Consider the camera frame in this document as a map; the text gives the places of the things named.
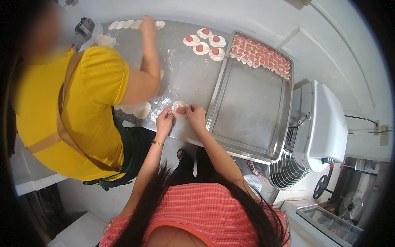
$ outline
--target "stainless steel table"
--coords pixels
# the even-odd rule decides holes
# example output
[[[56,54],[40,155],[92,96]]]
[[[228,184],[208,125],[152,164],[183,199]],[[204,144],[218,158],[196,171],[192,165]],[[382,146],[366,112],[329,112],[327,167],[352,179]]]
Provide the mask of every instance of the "stainless steel table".
[[[196,55],[192,47],[188,47],[182,42],[185,36],[197,35],[197,30],[205,27],[176,21],[165,22],[164,28],[156,32],[161,69],[165,75],[160,82],[158,95],[149,100],[152,106],[150,114],[145,119],[138,119],[134,115],[127,115],[121,110],[116,110],[116,116],[120,119],[153,131],[156,131],[155,120],[158,114],[176,100],[182,100],[188,104],[198,104],[208,110],[222,65],[222,61],[211,60],[208,53],[202,56]],[[135,62],[140,65],[142,59],[140,31],[134,29],[108,30],[110,24],[102,24],[103,33],[117,38],[118,45],[114,48],[119,51],[127,63]],[[230,38],[230,34],[211,28],[210,30],[214,35],[220,35],[227,41]],[[209,39],[200,38],[200,41],[209,44]],[[186,119],[176,121],[170,136],[202,146]]]

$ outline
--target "pink striped shirt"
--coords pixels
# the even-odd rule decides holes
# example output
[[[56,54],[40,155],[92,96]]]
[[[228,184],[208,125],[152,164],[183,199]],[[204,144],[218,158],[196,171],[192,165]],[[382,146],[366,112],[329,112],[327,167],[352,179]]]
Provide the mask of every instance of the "pink striped shirt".
[[[263,208],[271,220],[269,209]],[[275,209],[284,227],[285,215]],[[110,247],[133,212],[113,219],[100,247]],[[207,246],[256,246],[256,232],[239,201],[217,183],[191,183],[169,187],[153,214],[143,241],[159,226],[188,231]]]

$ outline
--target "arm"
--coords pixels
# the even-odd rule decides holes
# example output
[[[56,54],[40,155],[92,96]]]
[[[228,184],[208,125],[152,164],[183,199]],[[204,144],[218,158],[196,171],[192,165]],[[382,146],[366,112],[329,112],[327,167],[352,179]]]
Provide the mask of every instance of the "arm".
[[[121,105],[133,105],[152,99],[159,92],[160,63],[156,49],[154,20],[145,16],[140,31],[143,40],[141,69],[129,67],[128,85]]]
[[[171,114],[171,106],[166,108],[156,119],[156,136],[155,141],[164,143],[171,129],[173,115]],[[136,208],[136,205],[143,193],[145,186],[152,176],[158,174],[160,157],[162,155],[163,146],[151,144],[143,165],[136,177],[133,185],[132,194],[120,215],[128,215]]]
[[[225,152],[225,150],[218,144],[213,136],[206,130],[205,116],[206,111],[198,105],[192,104],[186,110],[187,118],[196,134],[199,136],[204,148],[212,162],[214,169],[230,182],[239,186],[242,190],[247,192],[253,199],[259,198],[253,193],[237,164]]]

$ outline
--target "wheel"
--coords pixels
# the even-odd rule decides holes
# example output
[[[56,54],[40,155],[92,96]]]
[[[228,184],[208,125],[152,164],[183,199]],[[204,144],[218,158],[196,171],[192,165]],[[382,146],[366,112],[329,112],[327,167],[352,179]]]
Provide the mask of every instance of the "wheel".
[[[313,194],[313,198],[316,200],[318,198],[320,198],[320,196],[322,196],[323,192],[325,191],[326,187],[328,186],[328,176],[327,175],[323,175],[317,185],[316,188],[314,189],[314,194]]]

